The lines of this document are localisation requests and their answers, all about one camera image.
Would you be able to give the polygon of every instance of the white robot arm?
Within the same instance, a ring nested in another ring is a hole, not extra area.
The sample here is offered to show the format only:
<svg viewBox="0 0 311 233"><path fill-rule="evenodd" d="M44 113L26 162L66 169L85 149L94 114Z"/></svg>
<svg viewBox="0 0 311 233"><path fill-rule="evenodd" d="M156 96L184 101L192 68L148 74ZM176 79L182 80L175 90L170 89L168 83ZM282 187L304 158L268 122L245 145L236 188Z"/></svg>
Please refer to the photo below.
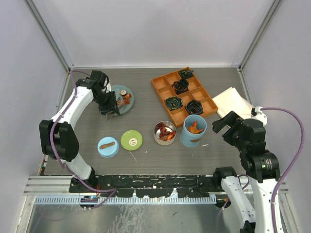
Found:
<svg viewBox="0 0 311 233"><path fill-rule="evenodd" d="M79 79L76 83L77 89L72 92L68 101L62 109L51 118L43 120L39 125L41 147L44 154L56 159L50 142L52 125L60 117L64 109L66 113L57 122L53 132L53 141L61 162L74 172L78 177L90 186L96 186L95 171L84 161L79 153L79 142L74 134L74 127L82 112L89 103L95 101L99 111L106 115L108 113L120 114L115 92L111 91L109 78L101 71L93 70L91 76L86 79Z"/></svg>
<svg viewBox="0 0 311 233"><path fill-rule="evenodd" d="M280 179L279 164L276 156L266 150L265 128L267 117L260 114L260 108L252 110L256 115L243 119L231 111L224 118L213 122L213 131L218 133L225 125L230 129L223 134L224 141L235 146L240 152L241 164L249 177L254 195L253 208L242 191L239 178L232 167L217 168L214 181L228 194L240 222L240 233L273 233L271 196ZM278 233L283 232L279 203L276 208Z"/></svg>

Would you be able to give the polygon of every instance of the white wall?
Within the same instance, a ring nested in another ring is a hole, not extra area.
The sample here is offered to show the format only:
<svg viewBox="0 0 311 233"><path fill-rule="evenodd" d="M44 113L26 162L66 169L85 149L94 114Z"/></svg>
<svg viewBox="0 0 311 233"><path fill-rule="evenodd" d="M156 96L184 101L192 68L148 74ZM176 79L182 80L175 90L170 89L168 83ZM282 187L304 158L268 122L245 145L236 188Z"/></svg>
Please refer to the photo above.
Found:
<svg viewBox="0 0 311 233"><path fill-rule="evenodd" d="M34 2L76 67L229 66L241 63L272 0Z"/></svg>
<svg viewBox="0 0 311 233"><path fill-rule="evenodd" d="M24 1L2 1L0 31L0 231L10 233L42 159L39 123L55 113L66 72Z"/></svg>
<svg viewBox="0 0 311 233"><path fill-rule="evenodd" d="M283 107L304 123L306 141L286 178L303 233L311 229L311 1L283 1L244 69L255 105ZM299 125L285 113L267 111L267 142L281 171L300 142Z"/></svg>

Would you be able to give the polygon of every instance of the open tin can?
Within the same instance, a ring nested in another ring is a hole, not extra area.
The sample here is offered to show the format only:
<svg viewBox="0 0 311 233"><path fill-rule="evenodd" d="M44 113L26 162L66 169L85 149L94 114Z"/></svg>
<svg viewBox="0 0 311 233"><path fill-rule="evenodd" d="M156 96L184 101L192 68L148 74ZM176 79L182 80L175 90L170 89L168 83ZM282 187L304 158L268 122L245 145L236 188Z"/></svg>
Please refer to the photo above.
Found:
<svg viewBox="0 0 311 233"><path fill-rule="evenodd" d="M162 145L162 146L168 146L170 144L172 144L176 138L176 135L169 141L162 141L160 139L160 134L161 134L161 127L165 126L165 129L169 132L173 132L176 131L176 127L173 125L173 123L169 122L169 121L162 121L157 123L157 125L155 126L155 130L154 130L154 136L155 136L155 141Z"/></svg>

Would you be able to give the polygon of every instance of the blue canister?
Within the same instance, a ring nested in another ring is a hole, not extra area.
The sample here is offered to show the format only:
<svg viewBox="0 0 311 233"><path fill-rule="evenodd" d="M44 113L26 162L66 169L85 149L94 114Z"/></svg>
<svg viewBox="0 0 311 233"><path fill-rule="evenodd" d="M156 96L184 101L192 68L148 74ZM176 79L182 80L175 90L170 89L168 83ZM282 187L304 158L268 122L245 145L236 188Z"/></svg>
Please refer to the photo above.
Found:
<svg viewBox="0 0 311 233"><path fill-rule="evenodd" d="M187 130L187 127L192 126L195 121L198 122L197 124L198 130L204 129L202 133L193 134ZM205 133L206 129L207 123L203 117L199 115L189 115L184 121L184 126L181 131L180 140L186 147L196 147L200 143L200 140L203 137L203 134Z"/></svg>

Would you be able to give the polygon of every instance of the metal floor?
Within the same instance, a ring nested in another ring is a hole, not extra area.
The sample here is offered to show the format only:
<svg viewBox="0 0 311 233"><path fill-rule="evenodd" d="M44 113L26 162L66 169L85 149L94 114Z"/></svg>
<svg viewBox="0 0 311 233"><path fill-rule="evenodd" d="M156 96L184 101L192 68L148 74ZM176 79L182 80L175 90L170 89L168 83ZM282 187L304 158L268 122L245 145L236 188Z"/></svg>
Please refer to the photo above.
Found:
<svg viewBox="0 0 311 233"><path fill-rule="evenodd" d="M164 147L154 140L154 126L163 120L170 121L158 96L151 85L151 79L178 70L178 68L131 68L103 69L112 84L123 84L135 94L131 111L106 120L98 111L96 103L91 103L82 113L75 127L80 143L80 154L97 174L212 174L216 167L233 166L237 173L244 172L240 164L238 150L215 134L212 122L218 120L217 114L206 117L207 132L196 148L187 148L179 140L181 128L177 129L177 139ZM235 68L195 68L194 72L208 93L215 97L229 87L235 87L244 97L240 77ZM74 73L75 79L86 75ZM69 83L65 99L72 93ZM129 151L120 145L119 152L112 158L103 158L97 152L98 142L106 136L120 141L127 130L138 130L143 136L142 146ZM44 174L67 174L60 165L49 159Z"/></svg>
<svg viewBox="0 0 311 233"><path fill-rule="evenodd" d="M61 221L44 220L43 218ZM211 204L36 205L27 233L236 233L240 223L232 206L223 212Z"/></svg>

